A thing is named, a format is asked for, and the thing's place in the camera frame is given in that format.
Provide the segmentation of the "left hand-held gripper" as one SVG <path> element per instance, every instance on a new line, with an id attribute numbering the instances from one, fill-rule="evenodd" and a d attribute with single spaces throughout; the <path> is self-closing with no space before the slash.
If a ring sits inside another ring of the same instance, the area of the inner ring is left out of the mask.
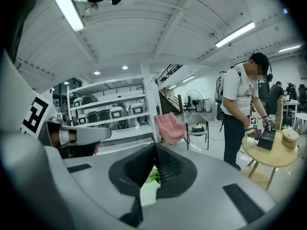
<path id="1" fill-rule="evenodd" d="M 62 113 L 28 85 L 5 50 L 0 57 L 0 129 L 30 135 L 57 149 L 97 146 L 111 137 L 108 128 L 65 125 Z"/>

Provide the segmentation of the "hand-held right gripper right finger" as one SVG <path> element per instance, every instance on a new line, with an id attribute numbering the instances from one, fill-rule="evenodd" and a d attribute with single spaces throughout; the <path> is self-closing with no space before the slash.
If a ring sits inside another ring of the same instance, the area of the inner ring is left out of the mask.
<path id="1" fill-rule="evenodd" d="M 197 168 L 188 158 L 164 147 L 155 144 L 155 165 L 160 177 L 160 188 L 156 198 L 179 197 L 195 182 Z"/>

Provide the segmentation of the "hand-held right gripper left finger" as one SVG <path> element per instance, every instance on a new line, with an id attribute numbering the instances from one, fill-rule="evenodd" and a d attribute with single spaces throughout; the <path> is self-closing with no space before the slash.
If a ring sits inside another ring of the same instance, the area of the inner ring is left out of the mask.
<path id="1" fill-rule="evenodd" d="M 141 150 L 113 163 L 108 176 L 117 190 L 126 196 L 134 198 L 130 212 L 119 219 L 138 227 L 143 221 L 140 190 L 147 180 L 155 161 L 155 144 L 151 143 Z"/>

